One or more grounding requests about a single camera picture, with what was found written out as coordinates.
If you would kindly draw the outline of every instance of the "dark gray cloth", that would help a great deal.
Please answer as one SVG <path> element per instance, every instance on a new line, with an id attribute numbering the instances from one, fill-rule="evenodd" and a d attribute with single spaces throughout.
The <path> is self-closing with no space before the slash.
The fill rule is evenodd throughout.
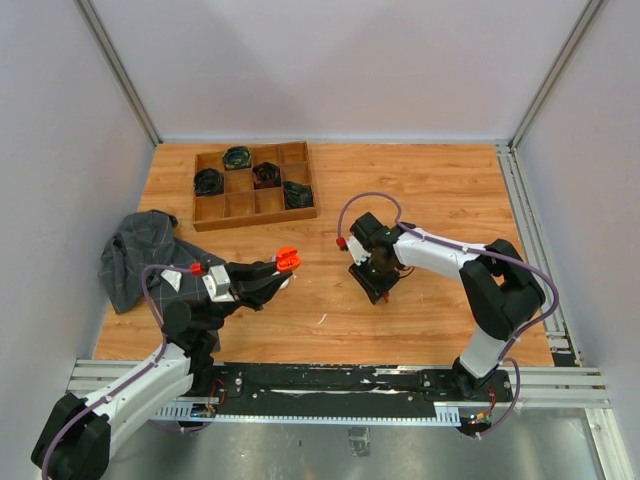
<path id="1" fill-rule="evenodd" d="M 188 268 L 191 264 L 211 261 L 219 265 L 222 259 L 173 236 L 178 220 L 158 210 L 128 215 L 102 252 L 99 277 L 116 313 L 131 310 L 142 297 L 140 274 L 147 265 L 173 265 Z M 180 290 L 154 271 L 147 280 L 151 297 L 160 313 L 173 300 L 204 300 L 207 289 L 202 277 L 183 274 Z"/>

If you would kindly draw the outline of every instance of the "wooden tabletop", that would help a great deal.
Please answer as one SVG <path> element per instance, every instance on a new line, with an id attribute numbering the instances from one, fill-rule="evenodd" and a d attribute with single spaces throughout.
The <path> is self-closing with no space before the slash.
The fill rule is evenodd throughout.
<path id="1" fill-rule="evenodd" d="M 268 261 L 283 246 L 298 249 L 302 265 L 286 289 L 263 311 L 241 309 L 226 320 L 216 360 L 449 365 L 462 352 L 475 323 L 460 284 L 416 270 L 392 289 L 389 304 L 371 305 L 348 273 L 351 256 L 335 244 L 336 221 L 360 192 L 394 195 L 403 220 L 431 233 L 477 243 L 501 237 L 522 252 L 492 145 L 312 144 L 317 218 L 197 233 L 195 156 L 227 147 L 160 145 L 139 207 L 177 216 L 177 237 L 227 261 Z M 390 202 L 363 198 L 345 217 L 345 235 L 366 211 L 393 223 Z M 110 307 L 95 358 L 144 359 L 160 340 L 144 302 L 122 315 Z M 512 353 L 523 365 L 552 365 L 541 325 Z"/>

